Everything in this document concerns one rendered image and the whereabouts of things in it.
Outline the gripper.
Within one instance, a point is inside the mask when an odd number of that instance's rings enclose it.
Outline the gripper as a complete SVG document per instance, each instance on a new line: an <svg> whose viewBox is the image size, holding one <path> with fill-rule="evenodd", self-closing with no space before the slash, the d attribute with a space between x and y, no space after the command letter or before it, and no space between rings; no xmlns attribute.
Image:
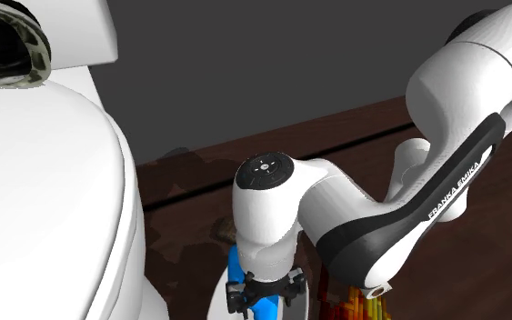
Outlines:
<svg viewBox="0 0 512 320"><path fill-rule="evenodd" d="M271 295L282 296L286 306L290 307L293 300L304 293L305 288L305 273L297 265L283 278L274 282L259 282L255 280L252 272L247 272L243 284L236 281L226 283L227 312L248 317L247 303L255 304L261 298Z"/></svg>

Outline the blue upright object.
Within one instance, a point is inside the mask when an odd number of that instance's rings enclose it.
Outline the blue upright object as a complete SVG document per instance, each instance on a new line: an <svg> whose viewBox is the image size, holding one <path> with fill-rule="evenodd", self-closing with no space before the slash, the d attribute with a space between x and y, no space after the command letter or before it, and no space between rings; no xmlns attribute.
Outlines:
<svg viewBox="0 0 512 320"><path fill-rule="evenodd" d="M244 282L245 274L239 264L236 245L232 245L228 251L227 269L229 282ZM277 320L278 302L278 296L271 295L261 298L257 303L250 306L249 309L254 314L254 320Z"/></svg>

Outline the white round object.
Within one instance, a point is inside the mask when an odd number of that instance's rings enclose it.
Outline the white round object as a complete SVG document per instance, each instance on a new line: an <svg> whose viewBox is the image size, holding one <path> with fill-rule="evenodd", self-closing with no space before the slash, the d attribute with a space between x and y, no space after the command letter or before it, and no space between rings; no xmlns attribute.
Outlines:
<svg viewBox="0 0 512 320"><path fill-rule="evenodd" d="M245 320L242 314L228 313L225 292L227 280L228 272L225 268L216 284L206 320ZM276 320L309 320L309 311L309 290L308 285L306 285L303 294L294 298L290 305L286 304L283 297L279 298Z"/></svg>

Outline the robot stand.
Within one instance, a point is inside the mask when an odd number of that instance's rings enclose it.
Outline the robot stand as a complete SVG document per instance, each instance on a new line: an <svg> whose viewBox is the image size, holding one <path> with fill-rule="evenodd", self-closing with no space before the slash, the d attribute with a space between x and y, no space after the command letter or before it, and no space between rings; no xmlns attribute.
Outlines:
<svg viewBox="0 0 512 320"><path fill-rule="evenodd" d="M330 276L322 265L317 287L318 320L393 320L383 296L366 299L360 289L350 286L346 300L329 292Z"/></svg>

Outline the black camouflage-rimmed bowl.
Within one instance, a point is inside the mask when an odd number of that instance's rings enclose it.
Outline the black camouflage-rimmed bowl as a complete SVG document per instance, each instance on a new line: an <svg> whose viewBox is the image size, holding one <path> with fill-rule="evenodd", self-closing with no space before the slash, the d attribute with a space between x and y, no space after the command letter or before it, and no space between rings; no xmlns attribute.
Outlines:
<svg viewBox="0 0 512 320"><path fill-rule="evenodd" d="M0 0L0 88L40 86L51 75L51 61L35 16L16 0Z"/></svg>

